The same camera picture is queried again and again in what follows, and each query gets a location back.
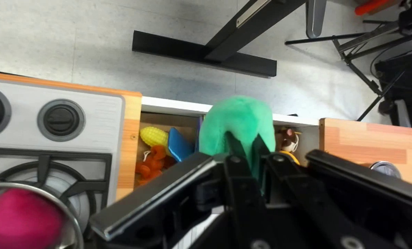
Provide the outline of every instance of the pink ball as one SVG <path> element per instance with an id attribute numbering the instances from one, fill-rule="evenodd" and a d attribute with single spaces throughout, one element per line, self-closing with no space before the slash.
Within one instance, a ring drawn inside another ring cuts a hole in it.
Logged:
<path id="1" fill-rule="evenodd" d="M 14 188 L 0 195 L 0 249 L 51 248 L 64 223 L 64 213 L 35 192 Z"/>

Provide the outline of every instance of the toy stove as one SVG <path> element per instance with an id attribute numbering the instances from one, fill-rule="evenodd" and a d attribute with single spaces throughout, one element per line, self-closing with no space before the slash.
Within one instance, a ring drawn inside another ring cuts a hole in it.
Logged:
<path id="1" fill-rule="evenodd" d="M 0 181 L 50 191 L 89 239 L 89 217 L 115 201 L 123 109 L 121 96 L 0 82 Z"/>

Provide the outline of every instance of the gray floor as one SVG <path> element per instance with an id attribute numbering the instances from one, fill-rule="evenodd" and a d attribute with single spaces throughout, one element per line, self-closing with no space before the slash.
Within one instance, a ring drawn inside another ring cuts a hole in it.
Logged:
<path id="1" fill-rule="evenodd" d="M 273 79 L 132 53 L 133 31 L 206 43 L 245 3 L 0 0 L 0 71 L 204 104 L 244 94 L 267 101 L 274 112 L 306 118 L 356 119 L 374 100 L 331 43 L 284 46 L 304 38 L 304 8 L 244 49 L 278 60 Z M 354 17 L 351 0 L 340 3 L 329 3 L 324 33 L 369 29 Z M 367 121 L 382 116 L 374 111 Z"/>

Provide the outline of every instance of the green fuzzy toy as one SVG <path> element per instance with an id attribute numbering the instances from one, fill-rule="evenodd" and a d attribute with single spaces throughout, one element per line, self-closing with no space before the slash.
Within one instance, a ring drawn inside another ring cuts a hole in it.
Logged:
<path id="1" fill-rule="evenodd" d="M 215 105 L 205 118 L 201 129 L 199 151 L 208 155 L 230 152 L 226 133 L 241 141 L 246 159 L 252 162 L 252 143 L 260 134 L 267 148 L 275 150 L 275 134 L 271 108 L 249 97 L 233 97 Z M 251 165 L 253 176 L 257 169 Z"/>

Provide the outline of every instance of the red object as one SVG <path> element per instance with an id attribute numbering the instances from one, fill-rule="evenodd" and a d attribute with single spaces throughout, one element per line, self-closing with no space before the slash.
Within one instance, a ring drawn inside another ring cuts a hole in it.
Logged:
<path id="1" fill-rule="evenodd" d="M 145 162 L 137 166 L 137 173 L 141 176 L 139 186 L 144 186 L 155 177 L 159 177 L 162 170 L 172 165 L 175 165 L 175 159 L 166 155 L 166 147 L 151 147 L 151 154 L 147 156 Z"/>
<path id="2" fill-rule="evenodd" d="M 0 249 L 51 248 L 64 223 L 64 213 L 35 192 L 14 188 L 0 195 Z"/>
<path id="3" fill-rule="evenodd" d="M 392 4 L 392 2 L 393 0 L 369 0 L 368 3 L 358 6 L 356 8 L 356 14 L 361 17 L 369 13 L 379 11 Z"/>

